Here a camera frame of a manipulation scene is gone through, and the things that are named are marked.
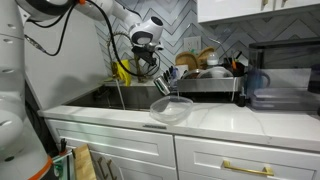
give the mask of drawer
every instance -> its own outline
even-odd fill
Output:
[[[176,137],[176,149],[179,170],[204,176],[226,180],[319,180],[318,154],[181,136]],[[274,176],[233,168],[259,172],[270,168]]]
[[[199,174],[183,172],[183,171],[179,171],[179,179],[180,180],[224,180],[224,179],[216,179],[208,176],[202,176]]]
[[[65,138],[69,146],[87,143],[94,151],[175,167],[171,135],[53,119],[46,122],[56,143]]]

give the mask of dish rack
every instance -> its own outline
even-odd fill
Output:
[[[181,79],[177,81],[178,92],[241,92],[244,77]]]
[[[229,102],[244,107],[246,96],[244,93],[244,76],[226,78],[181,79],[177,80],[174,88],[178,94],[198,94],[207,97],[208,94],[219,97],[228,94]]]

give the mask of gold drawer handle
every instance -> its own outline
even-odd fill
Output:
[[[223,161],[223,166],[226,169],[231,169],[235,171],[243,171],[247,173],[259,174],[259,175],[265,175],[265,176],[274,176],[273,170],[269,167],[263,168],[262,171],[256,171],[256,170],[243,169],[243,168],[231,166],[231,163],[229,161]]]

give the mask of white countertop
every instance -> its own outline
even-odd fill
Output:
[[[195,103],[190,116],[174,126],[140,111],[58,106],[39,114],[51,119],[320,152],[320,118],[308,114],[262,113],[234,104]],[[143,127],[146,124],[166,129]]]

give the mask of glass bowl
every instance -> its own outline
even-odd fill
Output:
[[[174,125],[186,119],[193,101],[184,97],[166,96],[150,106],[150,116],[162,123]]]

